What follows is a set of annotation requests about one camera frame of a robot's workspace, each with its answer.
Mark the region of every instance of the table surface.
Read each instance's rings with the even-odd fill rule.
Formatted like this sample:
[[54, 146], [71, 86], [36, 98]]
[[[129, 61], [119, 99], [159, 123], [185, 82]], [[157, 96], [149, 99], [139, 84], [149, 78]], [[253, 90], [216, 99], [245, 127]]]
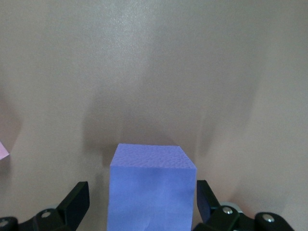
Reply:
[[86, 180], [78, 230], [105, 230], [121, 142], [178, 145], [220, 201], [306, 230], [307, 12], [304, 1], [2, 1], [0, 217], [23, 222]]

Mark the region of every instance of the textured blue surface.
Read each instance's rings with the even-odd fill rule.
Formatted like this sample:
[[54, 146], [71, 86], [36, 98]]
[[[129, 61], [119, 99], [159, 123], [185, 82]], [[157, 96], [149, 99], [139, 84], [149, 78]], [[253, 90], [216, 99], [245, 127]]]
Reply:
[[191, 230], [195, 181], [196, 167], [178, 146], [119, 144], [107, 230]]

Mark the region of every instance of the silver screw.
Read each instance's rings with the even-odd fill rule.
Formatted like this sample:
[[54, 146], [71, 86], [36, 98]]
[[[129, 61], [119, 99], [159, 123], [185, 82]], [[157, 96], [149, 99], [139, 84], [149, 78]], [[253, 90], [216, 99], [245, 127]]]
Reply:
[[263, 219], [266, 220], [267, 222], [274, 222], [275, 219], [270, 215], [270, 214], [263, 214], [262, 215]]
[[8, 224], [9, 222], [5, 219], [3, 219], [1, 222], [0, 222], [0, 227], [4, 227]]
[[226, 214], [232, 214], [232, 213], [233, 213], [232, 209], [229, 208], [229, 207], [223, 207], [223, 208], [222, 208], [222, 211], [223, 211], [224, 213], [226, 213]]
[[46, 218], [49, 217], [49, 215], [51, 214], [51, 212], [48, 212], [47, 210], [42, 214], [42, 218]]

